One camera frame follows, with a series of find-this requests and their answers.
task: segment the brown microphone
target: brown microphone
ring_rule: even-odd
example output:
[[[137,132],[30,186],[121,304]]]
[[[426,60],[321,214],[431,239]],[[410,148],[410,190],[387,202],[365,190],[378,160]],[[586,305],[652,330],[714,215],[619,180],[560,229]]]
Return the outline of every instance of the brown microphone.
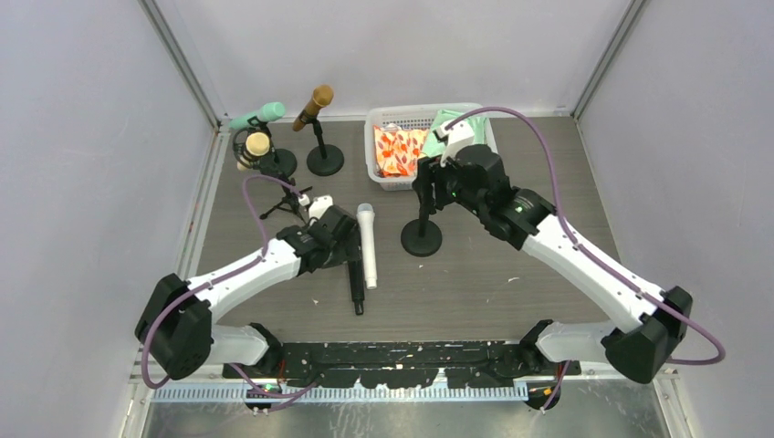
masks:
[[[307,106],[304,107],[304,110],[296,117],[296,121],[293,122],[293,130],[303,130],[304,127],[307,126],[307,123],[317,117],[320,110],[330,105],[332,100],[333,89],[330,85],[320,85],[315,88],[312,93],[312,99],[309,100]]]
[[[252,164],[266,155],[271,147],[271,140],[263,132],[255,132],[247,137],[245,148],[236,160],[236,168],[246,171],[246,164]]]

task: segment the microphone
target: microphone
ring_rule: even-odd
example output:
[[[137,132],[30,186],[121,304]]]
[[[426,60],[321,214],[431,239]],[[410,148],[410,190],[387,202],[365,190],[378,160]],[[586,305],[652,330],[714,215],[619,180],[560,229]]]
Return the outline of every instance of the microphone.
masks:
[[[312,99],[307,102],[307,106],[298,114],[293,121],[293,130],[298,132],[315,119],[319,111],[330,105],[333,100],[333,89],[329,85],[320,85],[312,92]]]
[[[242,117],[231,120],[228,127],[232,130],[242,130],[249,127],[260,128],[261,123],[269,123],[283,117],[285,117],[285,105],[280,102],[271,102],[258,111],[248,112]]]
[[[376,288],[376,252],[373,247],[373,207],[369,203],[358,206],[358,225],[361,229],[361,251],[365,286]]]
[[[271,140],[263,132],[254,132],[247,136],[245,141],[245,147],[236,157],[236,168],[239,171],[246,171],[250,169],[248,167],[251,163],[260,160],[261,157],[266,155],[271,146]]]

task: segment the white wall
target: white wall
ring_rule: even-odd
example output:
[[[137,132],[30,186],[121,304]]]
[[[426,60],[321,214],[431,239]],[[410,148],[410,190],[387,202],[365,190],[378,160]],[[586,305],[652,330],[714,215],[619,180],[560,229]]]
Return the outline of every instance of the white wall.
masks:
[[[629,0],[158,0],[218,109],[477,101],[571,110]]]
[[[136,1],[3,2],[0,41],[0,436],[116,436],[213,132]]]
[[[774,430],[774,5],[651,2],[581,120],[622,259],[727,346],[681,370],[706,436]],[[711,354],[691,335],[675,356]]]

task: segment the gray floor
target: gray floor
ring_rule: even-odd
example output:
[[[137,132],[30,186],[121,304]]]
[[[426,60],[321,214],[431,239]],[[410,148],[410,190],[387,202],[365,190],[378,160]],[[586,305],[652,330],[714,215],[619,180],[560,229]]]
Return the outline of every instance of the gray floor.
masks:
[[[297,404],[268,416],[245,405],[154,403],[146,437],[592,437],[669,436],[652,385],[567,381],[544,416],[522,402]]]
[[[511,182],[551,199],[548,167],[531,131],[518,120],[493,120],[497,147]],[[591,170],[573,121],[539,119],[559,173],[570,222],[599,248],[615,256],[615,247]],[[414,219],[413,192],[385,192],[365,169],[362,122],[329,122],[328,143],[345,154],[344,169],[320,178],[306,168],[315,144],[311,128],[293,132],[290,124],[273,124],[278,147],[296,153],[294,175],[314,194],[329,193],[336,204],[354,212],[371,203],[376,212],[379,287],[367,291],[365,315],[355,317],[345,267],[304,275],[264,291],[226,315],[222,324],[260,322],[283,341],[325,340],[462,340],[519,339],[539,319],[585,322],[605,319],[601,311],[569,282],[527,255],[489,236],[474,216],[454,205],[434,217],[444,232],[444,245],[420,259],[401,248],[400,232]],[[204,241],[199,273],[221,267],[261,246],[260,234],[243,201],[231,155],[220,178]],[[252,198],[259,211],[282,192],[270,182],[255,182]],[[267,220],[273,235],[297,222],[277,213]]]

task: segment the orange and white cloth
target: orange and white cloth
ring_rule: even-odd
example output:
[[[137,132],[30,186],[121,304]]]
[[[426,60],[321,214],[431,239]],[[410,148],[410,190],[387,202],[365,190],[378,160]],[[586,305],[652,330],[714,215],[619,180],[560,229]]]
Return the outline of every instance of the orange and white cloth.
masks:
[[[382,177],[414,176],[428,130],[384,130],[373,125],[376,164]]]

